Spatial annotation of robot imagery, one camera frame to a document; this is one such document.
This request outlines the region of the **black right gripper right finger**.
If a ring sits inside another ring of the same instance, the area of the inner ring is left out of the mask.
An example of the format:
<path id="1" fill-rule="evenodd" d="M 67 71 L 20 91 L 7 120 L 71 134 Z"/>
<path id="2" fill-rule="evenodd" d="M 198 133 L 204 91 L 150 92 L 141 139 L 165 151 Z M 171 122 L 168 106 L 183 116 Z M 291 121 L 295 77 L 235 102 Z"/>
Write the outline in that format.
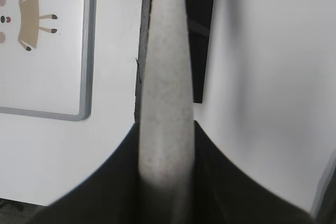
<path id="1" fill-rule="evenodd" d="M 314 223 L 233 164 L 194 123 L 193 223 Z"/>

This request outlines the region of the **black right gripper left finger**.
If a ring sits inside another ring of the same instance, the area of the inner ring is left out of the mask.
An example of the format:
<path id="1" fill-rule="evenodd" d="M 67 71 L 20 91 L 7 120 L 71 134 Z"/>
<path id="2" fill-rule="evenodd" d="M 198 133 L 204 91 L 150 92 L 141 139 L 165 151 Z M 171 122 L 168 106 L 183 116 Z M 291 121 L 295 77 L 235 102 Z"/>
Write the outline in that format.
<path id="1" fill-rule="evenodd" d="M 84 182 L 36 213 L 32 223 L 141 223 L 139 122 Z"/>

